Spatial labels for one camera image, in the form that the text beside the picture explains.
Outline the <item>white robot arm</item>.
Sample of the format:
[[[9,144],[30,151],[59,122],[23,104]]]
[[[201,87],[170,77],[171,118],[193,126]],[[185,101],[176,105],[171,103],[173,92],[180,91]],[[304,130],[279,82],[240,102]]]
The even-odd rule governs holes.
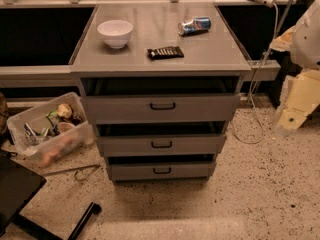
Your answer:
[[[297,23],[274,39],[276,51],[289,51],[291,61],[302,71],[289,80],[281,101],[276,128],[283,133],[297,130],[320,105],[320,0],[314,0]]]

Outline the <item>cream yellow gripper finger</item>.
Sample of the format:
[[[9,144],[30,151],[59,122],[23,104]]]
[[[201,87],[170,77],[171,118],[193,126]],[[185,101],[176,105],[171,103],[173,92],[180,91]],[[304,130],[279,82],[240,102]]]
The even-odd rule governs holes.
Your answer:
[[[275,132],[293,133],[320,105],[320,71],[303,69],[296,77],[287,76],[276,110]]]

